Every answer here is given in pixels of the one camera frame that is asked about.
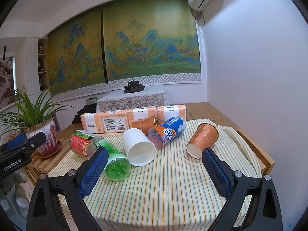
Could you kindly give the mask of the red green label bottle cup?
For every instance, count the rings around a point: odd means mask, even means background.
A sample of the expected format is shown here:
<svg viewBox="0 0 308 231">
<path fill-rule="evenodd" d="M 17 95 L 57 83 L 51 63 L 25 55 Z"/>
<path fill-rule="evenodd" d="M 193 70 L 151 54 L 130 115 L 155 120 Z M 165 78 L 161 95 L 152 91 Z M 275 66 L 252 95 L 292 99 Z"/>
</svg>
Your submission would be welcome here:
<svg viewBox="0 0 308 231">
<path fill-rule="evenodd" d="M 95 144 L 102 139 L 103 137 L 85 130 L 75 130 L 70 137 L 70 149 L 74 153 L 90 159 L 97 150 Z"/>
</svg>

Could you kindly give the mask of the green plastic bottle cup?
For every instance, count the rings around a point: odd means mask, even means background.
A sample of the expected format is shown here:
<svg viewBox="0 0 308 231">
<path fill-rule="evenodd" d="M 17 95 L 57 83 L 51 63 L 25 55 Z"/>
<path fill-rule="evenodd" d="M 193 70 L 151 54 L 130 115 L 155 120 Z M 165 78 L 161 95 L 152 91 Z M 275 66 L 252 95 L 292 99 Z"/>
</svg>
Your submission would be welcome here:
<svg viewBox="0 0 308 231">
<path fill-rule="evenodd" d="M 128 158 L 106 139 L 101 139 L 95 144 L 96 149 L 106 148 L 108 151 L 108 162 L 104 172 L 108 179 L 120 181 L 125 179 L 131 172 L 131 163 Z"/>
</svg>

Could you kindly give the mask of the orange patterned paper cup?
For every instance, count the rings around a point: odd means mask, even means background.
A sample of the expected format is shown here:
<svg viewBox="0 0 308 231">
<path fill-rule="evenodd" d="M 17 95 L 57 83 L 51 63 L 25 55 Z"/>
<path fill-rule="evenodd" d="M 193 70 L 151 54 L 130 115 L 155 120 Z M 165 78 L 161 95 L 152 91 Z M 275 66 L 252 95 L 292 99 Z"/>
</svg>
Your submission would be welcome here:
<svg viewBox="0 0 308 231">
<path fill-rule="evenodd" d="M 202 123 L 186 145 L 186 151 L 191 157 L 201 159 L 203 150 L 211 148 L 218 138 L 219 132 L 216 127 L 209 123 Z"/>
</svg>

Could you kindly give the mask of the white paper cup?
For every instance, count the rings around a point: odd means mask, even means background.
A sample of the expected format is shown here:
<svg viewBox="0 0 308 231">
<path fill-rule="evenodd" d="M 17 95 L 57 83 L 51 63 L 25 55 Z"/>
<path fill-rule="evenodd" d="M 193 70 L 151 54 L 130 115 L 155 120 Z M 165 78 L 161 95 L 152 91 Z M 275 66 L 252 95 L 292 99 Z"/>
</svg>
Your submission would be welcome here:
<svg viewBox="0 0 308 231">
<path fill-rule="evenodd" d="M 131 128 L 122 135 L 122 145 L 126 157 L 133 166 L 145 166 L 157 156 L 155 145 L 137 128 Z"/>
</svg>

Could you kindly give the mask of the orange paper cup by packs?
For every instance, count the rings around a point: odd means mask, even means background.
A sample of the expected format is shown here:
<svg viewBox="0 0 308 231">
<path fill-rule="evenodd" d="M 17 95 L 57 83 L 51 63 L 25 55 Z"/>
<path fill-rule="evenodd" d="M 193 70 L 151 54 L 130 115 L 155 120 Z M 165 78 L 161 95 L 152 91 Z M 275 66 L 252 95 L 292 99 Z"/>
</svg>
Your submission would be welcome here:
<svg viewBox="0 0 308 231">
<path fill-rule="evenodd" d="M 141 119 L 131 123 L 131 128 L 137 128 L 141 130 L 146 136 L 148 135 L 149 129 L 158 125 L 156 116 Z"/>
</svg>

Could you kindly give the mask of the orange blue label bottle cup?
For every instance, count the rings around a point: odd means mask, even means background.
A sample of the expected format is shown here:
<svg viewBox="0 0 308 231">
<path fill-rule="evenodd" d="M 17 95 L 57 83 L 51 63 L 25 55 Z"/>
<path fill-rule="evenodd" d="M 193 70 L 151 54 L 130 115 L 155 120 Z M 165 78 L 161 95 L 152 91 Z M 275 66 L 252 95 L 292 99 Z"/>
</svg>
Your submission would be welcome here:
<svg viewBox="0 0 308 231">
<path fill-rule="evenodd" d="M 148 139 L 157 149 L 163 148 L 167 143 L 180 136 L 186 129 L 186 122 L 180 116 L 175 116 L 163 124 L 148 130 Z"/>
</svg>

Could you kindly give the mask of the wooden slatted trivet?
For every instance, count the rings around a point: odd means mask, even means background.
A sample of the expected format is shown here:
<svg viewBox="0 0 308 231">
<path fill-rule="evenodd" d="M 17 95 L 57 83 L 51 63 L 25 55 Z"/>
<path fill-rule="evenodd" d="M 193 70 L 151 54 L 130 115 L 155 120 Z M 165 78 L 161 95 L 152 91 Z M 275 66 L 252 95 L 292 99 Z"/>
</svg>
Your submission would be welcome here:
<svg viewBox="0 0 308 231">
<path fill-rule="evenodd" d="M 40 174 L 48 174 L 70 151 L 69 139 L 60 139 L 59 144 L 61 145 L 60 148 L 48 157 L 41 158 L 38 152 L 31 155 L 32 162 L 26 165 L 25 172 L 33 185 L 36 184 Z"/>
</svg>

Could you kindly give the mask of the white red flower pot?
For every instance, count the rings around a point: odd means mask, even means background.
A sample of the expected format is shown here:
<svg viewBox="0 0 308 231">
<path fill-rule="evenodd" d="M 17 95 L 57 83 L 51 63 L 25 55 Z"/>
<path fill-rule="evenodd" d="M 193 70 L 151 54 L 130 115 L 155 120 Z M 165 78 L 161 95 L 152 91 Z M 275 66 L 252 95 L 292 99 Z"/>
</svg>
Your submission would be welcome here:
<svg viewBox="0 0 308 231">
<path fill-rule="evenodd" d="M 46 136 L 45 143 L 36 149 L 39 156 L 47 157 L 54 154 L 57 151 L 57 136 L 53 118 L 25 130 L 27 138 L 30 138 L 39 132 L 43 132 Z"/>
</svg>

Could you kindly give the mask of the potted green plant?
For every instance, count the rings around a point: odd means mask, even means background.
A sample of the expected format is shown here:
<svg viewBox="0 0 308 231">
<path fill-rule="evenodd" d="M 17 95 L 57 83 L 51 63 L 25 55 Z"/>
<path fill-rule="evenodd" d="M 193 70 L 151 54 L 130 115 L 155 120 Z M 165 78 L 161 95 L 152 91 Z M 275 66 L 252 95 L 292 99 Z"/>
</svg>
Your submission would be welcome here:
<svg viewBox="0 0 308 231">
<path fill-rule="evenodd" d="M 49 96 L 49 89 L 41 91 L 35 102 L 30 101 L 27 93 L 15 89 L 17 100 L 14 105 L 16 111 L 10 112 L 1 109 L 1 135 L 11 131 L 25 132 L 27 129 L 52 119 L 53 116 L 62 110 L 67 110 L 69 105 L 62 105 L 53 102 L 54 96 Z"/>
</svg>

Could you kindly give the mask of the tissue pack far left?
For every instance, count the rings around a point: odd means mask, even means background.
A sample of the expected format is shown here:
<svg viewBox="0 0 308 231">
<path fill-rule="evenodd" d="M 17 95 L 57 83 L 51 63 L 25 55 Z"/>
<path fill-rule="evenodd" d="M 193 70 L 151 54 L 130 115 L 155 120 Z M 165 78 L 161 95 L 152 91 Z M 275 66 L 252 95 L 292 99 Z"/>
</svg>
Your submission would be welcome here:
<svg viewBox="0 0 308 231">
<path fill-rule="evenodd" d="M 101 121 L 100 113 L 86 113 L 82 114 L 80 119 L 83 129 L 93 134 L 104 133 L 103 124 Z"/>
</svg>

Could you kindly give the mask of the tissue pack with barcode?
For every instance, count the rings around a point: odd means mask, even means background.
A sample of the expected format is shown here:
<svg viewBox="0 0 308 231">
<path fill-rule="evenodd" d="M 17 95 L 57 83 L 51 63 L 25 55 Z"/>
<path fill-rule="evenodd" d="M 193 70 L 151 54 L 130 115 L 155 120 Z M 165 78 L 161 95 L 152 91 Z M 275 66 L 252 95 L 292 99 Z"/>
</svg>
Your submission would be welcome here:
<svg viewBox="0 0 308 231">
<path fill-rule="evenodd" d="M 110 110 L 100 113 L 105 133 L 125 132 L 129 129 L 127 110 Z"/>
</svg>

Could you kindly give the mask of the tissue pack far right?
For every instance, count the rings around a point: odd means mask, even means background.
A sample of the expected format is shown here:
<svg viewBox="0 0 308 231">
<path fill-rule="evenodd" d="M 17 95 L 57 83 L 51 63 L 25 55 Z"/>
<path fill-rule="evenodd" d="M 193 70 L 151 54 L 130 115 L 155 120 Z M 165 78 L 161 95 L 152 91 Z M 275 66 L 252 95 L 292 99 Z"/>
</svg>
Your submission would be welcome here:
<svg viewBox="0 0 308 231">
<path fill-rule="evenodd" d="M 186 106 L 185 105 L 170 105 L 170 106 L 159 106 L 157 107 L 157 121 L 158 124 L 162 124 L 168 119 L 180 116 L 186 121 Z"/>
</svg>

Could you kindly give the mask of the lace covered side table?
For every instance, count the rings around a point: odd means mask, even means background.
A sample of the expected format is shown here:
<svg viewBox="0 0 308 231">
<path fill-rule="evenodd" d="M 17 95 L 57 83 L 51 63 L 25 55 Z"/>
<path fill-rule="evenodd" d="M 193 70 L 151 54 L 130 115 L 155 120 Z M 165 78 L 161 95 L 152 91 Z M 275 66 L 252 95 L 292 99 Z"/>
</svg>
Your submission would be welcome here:
<svg viewBox="0 0 308 231">
<path fill-rule="evenodd" d="M 141 92 L 125 93 L 123 90 L 116 90 L 109 93 L 97 101 L 97 112 L 168 105 L 163 86 L 151 85 Z"/>
</svg>

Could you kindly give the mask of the wooden wall shelf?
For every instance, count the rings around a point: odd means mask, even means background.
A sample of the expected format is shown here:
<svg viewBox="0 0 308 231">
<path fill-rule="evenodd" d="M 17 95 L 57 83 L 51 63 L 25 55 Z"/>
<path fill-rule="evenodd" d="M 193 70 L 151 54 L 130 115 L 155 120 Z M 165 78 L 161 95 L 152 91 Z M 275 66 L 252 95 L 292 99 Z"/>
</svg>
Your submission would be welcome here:
<svg viewBox="0 0 308 231">
<path fill-rule="evenodd" d="M 50 87 L 47 67 L 47 38 L 38 39 L 38 75 L 40 90 L 46 90 Z"/>
</svg>

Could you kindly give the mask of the green landscape wall painting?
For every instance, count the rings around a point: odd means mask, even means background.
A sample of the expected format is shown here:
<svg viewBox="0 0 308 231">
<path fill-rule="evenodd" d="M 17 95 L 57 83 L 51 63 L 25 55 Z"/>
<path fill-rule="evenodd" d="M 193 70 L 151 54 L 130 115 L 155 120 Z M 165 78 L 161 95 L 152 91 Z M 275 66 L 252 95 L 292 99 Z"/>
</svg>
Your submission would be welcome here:
<svg viewBox="0 0 308 231">
<path fill-rule="evenodd" d="M 144 85 L 202 80 L 195 21 L 187 0 L 114 0 L 48 34 L 51 94 L 75 97 Z"/>
</svg>

